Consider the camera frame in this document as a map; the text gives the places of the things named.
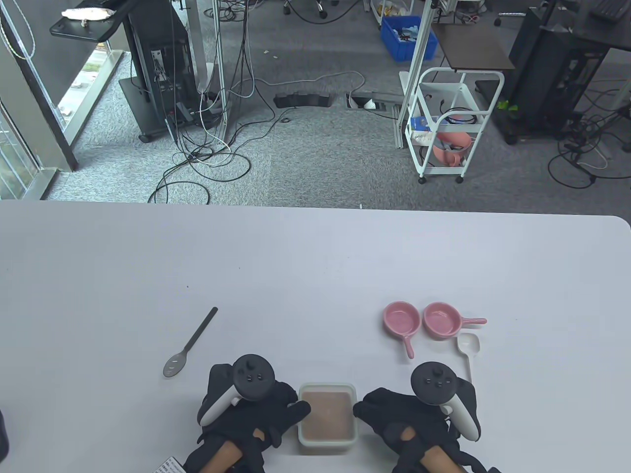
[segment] keyboard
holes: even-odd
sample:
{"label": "keyboard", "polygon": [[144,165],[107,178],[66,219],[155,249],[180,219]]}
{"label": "keyboard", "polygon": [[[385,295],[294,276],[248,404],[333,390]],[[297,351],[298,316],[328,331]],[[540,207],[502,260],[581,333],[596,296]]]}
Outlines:
{"label": "keyboard", "polygon": [[590,15],[618,23],[631,6],[631,0],[596,0],[589,10]]}

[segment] white plastic spoon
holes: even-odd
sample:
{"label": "white plastic spoon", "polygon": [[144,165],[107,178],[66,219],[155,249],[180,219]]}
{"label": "white plastic spoon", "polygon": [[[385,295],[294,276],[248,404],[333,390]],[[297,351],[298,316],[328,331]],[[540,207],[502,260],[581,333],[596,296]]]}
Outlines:
{"label": "white plastic spoon", "polygon": [[471,358],[480,352],[480,339],[476,334],[461,332],[456,339],[458,351],[467,357],[469,364],[469,381],[473,384],[473,372],[471,371]]}

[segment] paper label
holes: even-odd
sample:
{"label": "paper label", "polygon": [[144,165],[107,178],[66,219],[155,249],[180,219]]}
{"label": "paper label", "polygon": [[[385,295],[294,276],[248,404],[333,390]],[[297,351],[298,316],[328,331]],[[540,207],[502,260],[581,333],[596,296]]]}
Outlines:
{"label": "paper label", "polygon": [[184,468],[173,457],[167,458],[167,461],[160,465],[153,473],[186,473]]}

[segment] metal spoon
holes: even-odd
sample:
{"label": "metal spoon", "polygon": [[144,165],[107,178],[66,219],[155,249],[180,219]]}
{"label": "metal spoon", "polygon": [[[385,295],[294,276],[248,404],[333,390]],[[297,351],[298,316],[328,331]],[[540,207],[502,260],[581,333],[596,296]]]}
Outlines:
{"label": "metal spoon", "polygon": [[473,372],[471,371],[471,358],[480,352],[480,339],[476,334],[460,332],[456,339],[458,351],[467,357],[469,364],[469,381],[473,384]]}
{"label": "metal spoon", "polygon": [[202,322],[198,329],[195,330],[195,333],[186,344],[184,349],[180,353],[175,354],[168,359],[167,364],[164,365],[164,369],[162,370],[162,374],[165,376],[165,378],[172,378],[180,371],[182,371],[182,368],[186,364],[186,354],[191,350],[191,348],[193,348],[193,345],[195,345],[195,342],[202,334],[206,326],[210,323],[211,319],[215,316],[218,310],[219,309],[217,309],[217,307],[213,307],[204,319],[204,322]]}

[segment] brown powder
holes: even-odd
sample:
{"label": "brown powder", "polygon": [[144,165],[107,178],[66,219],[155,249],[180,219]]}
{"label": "brown powder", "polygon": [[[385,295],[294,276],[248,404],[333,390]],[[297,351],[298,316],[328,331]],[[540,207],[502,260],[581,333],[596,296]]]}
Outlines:
{"label": "brown powder", "polygon": [[311,405],[311,413],[302,421],[306,440],[352,440],[353,406],[346,392],[304,392],[303,400]]}

